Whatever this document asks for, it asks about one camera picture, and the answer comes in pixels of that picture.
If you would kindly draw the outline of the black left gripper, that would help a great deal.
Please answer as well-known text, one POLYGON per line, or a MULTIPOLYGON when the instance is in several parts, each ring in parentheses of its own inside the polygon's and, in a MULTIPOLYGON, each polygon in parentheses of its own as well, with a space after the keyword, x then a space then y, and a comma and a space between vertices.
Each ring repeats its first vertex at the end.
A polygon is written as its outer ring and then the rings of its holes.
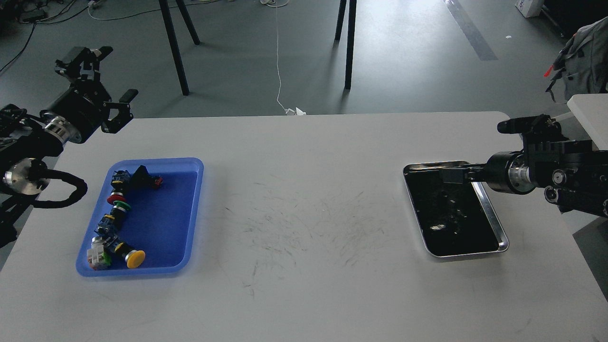
POLYGON ((118 102, 111 102, 101 82, 100 62, 113 50, 76 46, 63 60, 55 60, 55 73, 66 78, 70 88, 40 111, 40 118, 44 130, 62 144, 84 143, 100 126, 104 133, 118 133, 134 118, 130 103, 139 91, 128 89, 118 102), (109 119, 112 110, 118 113, 109 119))

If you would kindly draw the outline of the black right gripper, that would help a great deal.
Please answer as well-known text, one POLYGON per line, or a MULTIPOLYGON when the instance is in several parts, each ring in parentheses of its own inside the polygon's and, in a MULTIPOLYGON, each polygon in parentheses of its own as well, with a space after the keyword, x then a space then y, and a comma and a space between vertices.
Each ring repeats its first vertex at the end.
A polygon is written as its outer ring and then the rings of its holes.
POLYGON ((523 165, 521 152, 493 154, 486 164, 463 164, 441 168, 439 175, 444 183, 467 184, 486 182, 496 192, 526 194, 526 183, 520 178, 512 180, 510 170, 523 165))

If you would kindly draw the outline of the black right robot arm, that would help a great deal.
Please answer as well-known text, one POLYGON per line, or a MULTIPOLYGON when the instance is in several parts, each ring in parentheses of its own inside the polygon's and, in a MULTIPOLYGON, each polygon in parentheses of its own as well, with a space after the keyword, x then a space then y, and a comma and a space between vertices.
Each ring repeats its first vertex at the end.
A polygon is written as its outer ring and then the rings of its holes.
POLYGON ((607 216, 606 150, 594 150, 589 139, 568 139, 560 123, 545 114, 502 121, 497 130, 521 135, 522 149, 493 154, 484 164, 443 168, 439 172, 442 181, 484 182, 495 192, 517 195, 539 188, 560 212, 607 216))

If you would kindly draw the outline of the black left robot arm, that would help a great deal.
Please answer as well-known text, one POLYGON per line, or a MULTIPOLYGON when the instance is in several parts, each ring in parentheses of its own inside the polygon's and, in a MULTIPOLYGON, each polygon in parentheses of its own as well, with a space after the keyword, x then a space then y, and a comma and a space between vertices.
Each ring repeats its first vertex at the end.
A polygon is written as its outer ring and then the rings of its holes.
POLYGON ((138 91, 128 89, 114 102, 101 82, 100 63, 112 51, 111 46, 76 46, 56 60, 55 72, 70 85, 39 115, 14 104, 2 107, 2 247, 17 240, 15 222, 27 208, 65 208, 87 193, 83 179, 50 169, 44 158, 60 156, 69 142, 85 143, 97 129, 117 133, 133 119, 130 103, 138 91))

